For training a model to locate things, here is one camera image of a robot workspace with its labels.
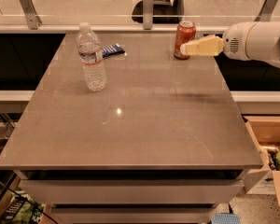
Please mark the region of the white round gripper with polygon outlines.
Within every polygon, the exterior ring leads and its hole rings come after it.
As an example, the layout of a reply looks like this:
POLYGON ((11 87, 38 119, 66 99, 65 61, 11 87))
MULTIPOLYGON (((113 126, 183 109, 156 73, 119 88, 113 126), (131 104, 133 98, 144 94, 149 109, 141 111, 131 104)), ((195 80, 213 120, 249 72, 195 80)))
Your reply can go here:
POLYGON ((223 39, 206 35, 182 44, 180 51, 189 56, 218 56, 223 51, 230 59, 250 61, 257 54, 258 25, 255 21, 236 23, 223 33, 223 39))

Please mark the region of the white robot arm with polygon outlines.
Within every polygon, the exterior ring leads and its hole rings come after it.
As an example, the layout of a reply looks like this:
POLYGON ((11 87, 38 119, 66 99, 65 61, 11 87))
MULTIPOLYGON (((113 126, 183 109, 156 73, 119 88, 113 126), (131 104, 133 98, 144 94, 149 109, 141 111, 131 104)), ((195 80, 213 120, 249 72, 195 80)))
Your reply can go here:
POLYGON ((183 55, 218 56, 240 61, 261 61, 280 68, 280 21, 240 22, 222 37, 207 35, 180 46, 183 55))

